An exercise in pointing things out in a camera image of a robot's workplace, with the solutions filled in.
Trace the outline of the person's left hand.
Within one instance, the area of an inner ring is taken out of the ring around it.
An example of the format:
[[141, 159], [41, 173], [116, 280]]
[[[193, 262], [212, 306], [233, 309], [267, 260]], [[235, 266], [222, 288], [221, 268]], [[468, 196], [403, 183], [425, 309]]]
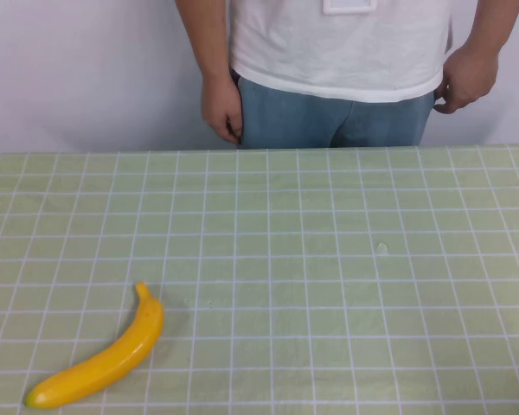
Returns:
[[487, 95], [497, 80], [499, 52], [467, 42], [443, 66], [433, 109], [453, 114]]

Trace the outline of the person's right hand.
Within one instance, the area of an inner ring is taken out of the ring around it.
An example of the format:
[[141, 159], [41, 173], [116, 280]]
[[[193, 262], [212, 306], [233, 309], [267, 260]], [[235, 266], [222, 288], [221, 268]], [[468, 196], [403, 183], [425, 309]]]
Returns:
[[202, 117], [220, 138], [240, 144], [243, 125], [241, 97], [229, 73], [203, 77]]

